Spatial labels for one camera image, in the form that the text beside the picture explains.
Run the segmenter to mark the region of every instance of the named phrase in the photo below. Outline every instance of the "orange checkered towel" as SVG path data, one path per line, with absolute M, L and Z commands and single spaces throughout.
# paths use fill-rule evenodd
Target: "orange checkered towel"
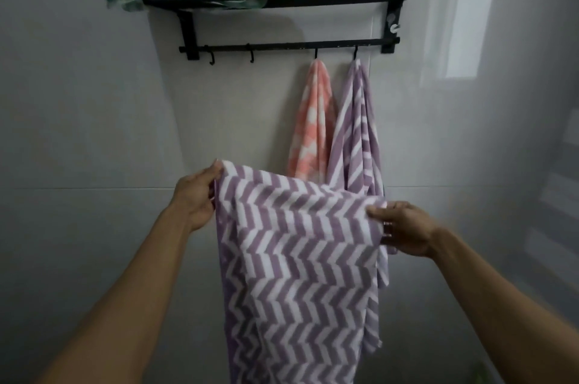
M 335 105 L 328 70 L 321 60 L 315 59 L 298 110 L 289 150 L 288 176 L 325 183 L 336 126 Z

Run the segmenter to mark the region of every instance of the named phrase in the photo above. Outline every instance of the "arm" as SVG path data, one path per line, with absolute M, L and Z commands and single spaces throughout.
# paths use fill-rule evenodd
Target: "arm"
M 188 236 L 213 214 L 210 168 L 179 180 L 125 272 L 85 317 L 38 384 L 136 383 L 155 348 Z
M 383 243 L 431 258 L 508 384 L 579 382 L 579 333 L 529 299 L 459 237 L 406 202 L 368 215 L 386 222 Z

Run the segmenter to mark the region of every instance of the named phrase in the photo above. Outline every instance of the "empty hook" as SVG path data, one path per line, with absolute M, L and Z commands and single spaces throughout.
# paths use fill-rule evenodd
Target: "empty hook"
M 215 65 L 215 55 L 213 54 L 213 51 L 207 45 L 205 46 L 205 50 L 211 55 L 211 62 L 209 62 L 209 65 Z
M 251 52 L 251 64 L 253 64 L 255 62 L 255 58 L 253 56 L 253 49 L 251 48 L 250 44 L 247 44 L 247 50 Z

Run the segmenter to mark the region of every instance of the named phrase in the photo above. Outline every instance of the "purple striped towel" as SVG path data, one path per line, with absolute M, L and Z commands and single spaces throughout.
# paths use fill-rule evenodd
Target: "purple striped towel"
M 223 162 L 216 188 L 230 381 L 354 380 L 377 297 L 377 196 Z
M 380 148 L 368 74 L 359 59 L 352 62 L 342 91 L 342 106 L 337 118 L 329 156 L 326 183 L 334 190 L 359 195 L 384 197 L 380 171 Z M 379 288 L 388 285 L 388 252 L 380 248 L 377 267 Z M 364 351 L 372 353 L 381 346 L 378 328 L 378 296 L 370 299 L 366 315 Z

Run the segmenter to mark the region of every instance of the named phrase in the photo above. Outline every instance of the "black shelf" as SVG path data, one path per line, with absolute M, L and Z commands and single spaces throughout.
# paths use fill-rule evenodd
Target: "black shelf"
M 184 46 L 179 47 L 181 53 L 187 54 L 189 60 L 199 60 L 199 52 L 209 52 L 213 56 L 214 51 L 253 51 L 253 50 L 303 50 L 303 49 L 329 49 L 337 47 L 358 47 L 381 45 L 382 53 L 394 53 L 396 44 L 400 42 L 397 36 L 400 28 L 400 11 L 405 0 L 267 0 L 264 8 L 278 7 L 313 7 L 332 5 L 353 5 L 361 3 L 388 3 L 386 11 L 386 23 L 381 39 L 344 40 L 344 41 L 318 41 L 302 43 L 277 43 L 277 44 L 246 44 L 238 46 L 201 46 L 197 45 L 193 15 L 190 9 L 199 8 L 224 8 L 216 2 L 240 1 L 240 0 L 143 0 L 147 6 L 171 10 L 177 13 L 183 32 Z

